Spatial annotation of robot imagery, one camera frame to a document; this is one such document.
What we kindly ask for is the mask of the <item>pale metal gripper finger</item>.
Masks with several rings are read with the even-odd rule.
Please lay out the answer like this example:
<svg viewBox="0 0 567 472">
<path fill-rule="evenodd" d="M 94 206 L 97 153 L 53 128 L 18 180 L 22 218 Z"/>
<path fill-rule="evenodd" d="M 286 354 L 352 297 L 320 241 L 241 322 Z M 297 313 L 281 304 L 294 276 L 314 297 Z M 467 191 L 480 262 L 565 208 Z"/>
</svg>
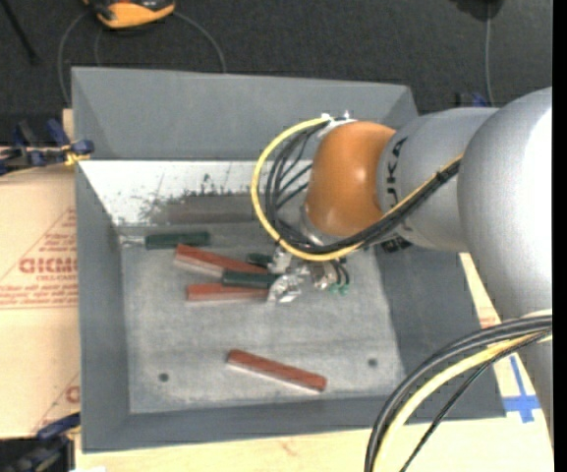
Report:
<svg viewBox="0 0 567 472">
<path fill-rule="evenodd" d="M 292 303 L 303 295 L 306 282 L 301 275 L 280 275 L 269 287 L 267 302 L 273 305 Z"/>
<path fill-rule="evenodd" d="M 293 255 L 286 249 L 278 246 L 275 248 L 270 262 L 267 264 L 269 272 L 287 272 L 291 265 Z"/>
</svg>

